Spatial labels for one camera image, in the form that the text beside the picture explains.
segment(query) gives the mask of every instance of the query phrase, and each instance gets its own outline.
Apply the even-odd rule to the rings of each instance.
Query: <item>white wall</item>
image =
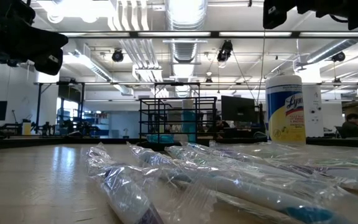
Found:
[[[332,129],[335,132],[335,126],[342,126],[345,122],[342,117],[341,102],[323,102],[322,111],[324,128]]]
[[[0,124],[15,122],[12,110],[15,110],[17,122],[30,115],[31,120],[35,122],[38,98],[38,86],[34,85],[36,81],[36,73],[27,74],[24,68],[10,68],[0,64],[0,101],[7,101],[6,120],[0,121]],[[57,95],[57,86],[51,86],[43,93],[40,124],[46,121],[55,123]]]

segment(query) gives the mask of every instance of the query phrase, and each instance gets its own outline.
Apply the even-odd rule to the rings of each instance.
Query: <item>white container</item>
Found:
[[[276,76],[266,81],[268,133],[273,142],[306,144],[302,79]]]

